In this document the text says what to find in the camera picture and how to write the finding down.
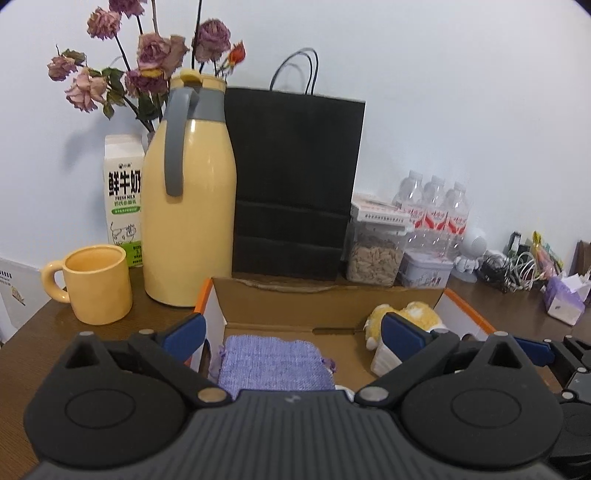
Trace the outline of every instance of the knit fabric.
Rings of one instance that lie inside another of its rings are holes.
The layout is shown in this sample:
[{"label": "knit fabric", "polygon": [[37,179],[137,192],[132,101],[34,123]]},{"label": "knit fabric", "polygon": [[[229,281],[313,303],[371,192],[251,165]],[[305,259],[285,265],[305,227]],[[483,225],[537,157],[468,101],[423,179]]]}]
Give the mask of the knit fabric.
[{"label": "knit fabric", "polygon": [[332,374],[310,342],[233,335],[226,340],[218,384],[232,395],[240,390],[334,390]]}]

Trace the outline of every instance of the stuffed toy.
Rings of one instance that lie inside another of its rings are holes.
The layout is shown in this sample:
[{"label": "stuffed toy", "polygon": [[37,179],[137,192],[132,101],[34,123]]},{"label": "stuffed toy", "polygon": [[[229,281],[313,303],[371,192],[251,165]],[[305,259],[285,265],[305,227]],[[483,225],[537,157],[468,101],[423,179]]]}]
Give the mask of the stuffed toy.
[{"label": "stuffed toy", "polygon": [[397,313],[426,332],[437,327],[443,327],[439,315],[422,301],[412,301],[402,310],[396,310],[383,303],[374,308],[363,327],[365,330],[365,346],[368,350],[375,350],[378,347],[381,338],[382,318],[389,312]]}]

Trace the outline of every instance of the cable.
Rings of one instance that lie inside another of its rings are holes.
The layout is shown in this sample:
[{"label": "cable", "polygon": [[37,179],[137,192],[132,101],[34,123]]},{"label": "cable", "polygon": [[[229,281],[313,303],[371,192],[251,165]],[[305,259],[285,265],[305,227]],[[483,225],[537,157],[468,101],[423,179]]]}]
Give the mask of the cable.
[{"label": "cable", "polygon": [[503,293],[531,290],[534,282],[543,276],[535,257],[528,251],[512,258],[490,255],[484,260],[477,274],[481,280],[496,286]]}]

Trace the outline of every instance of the white robot figurine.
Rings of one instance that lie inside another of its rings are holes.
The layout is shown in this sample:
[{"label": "white robot figurine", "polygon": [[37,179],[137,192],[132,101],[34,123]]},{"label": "white robot figurine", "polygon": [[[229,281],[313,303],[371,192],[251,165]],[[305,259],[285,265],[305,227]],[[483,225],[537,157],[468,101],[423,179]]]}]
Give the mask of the white robot figurine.
[{"label": "white robot figurine", "polygon": [[485,234],[479,228],[467,229],[464,238],[460,242],[461,255],[453,261],[455,266],[452,275],[460,280],[474,283],[476,275],[474,270],[480,266],[479,258],[486,251]]}]

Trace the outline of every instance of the mug handle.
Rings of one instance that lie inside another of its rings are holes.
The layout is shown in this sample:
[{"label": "mug handle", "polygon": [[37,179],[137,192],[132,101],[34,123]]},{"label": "mug handle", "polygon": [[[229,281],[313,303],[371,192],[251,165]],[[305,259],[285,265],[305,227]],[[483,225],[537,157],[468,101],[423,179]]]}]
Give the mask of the mug handle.
[{"label": "mug handle", "polygon": [[57,286],[55,274],[56,272],[64,269],[64,262],[56,260],[55,262],[49,262],[41,270],[41,283],[43,283],[43,289],[45,292],[54,300],[60,303],[70,303],[70,295],[68,292],[63,291]]}]

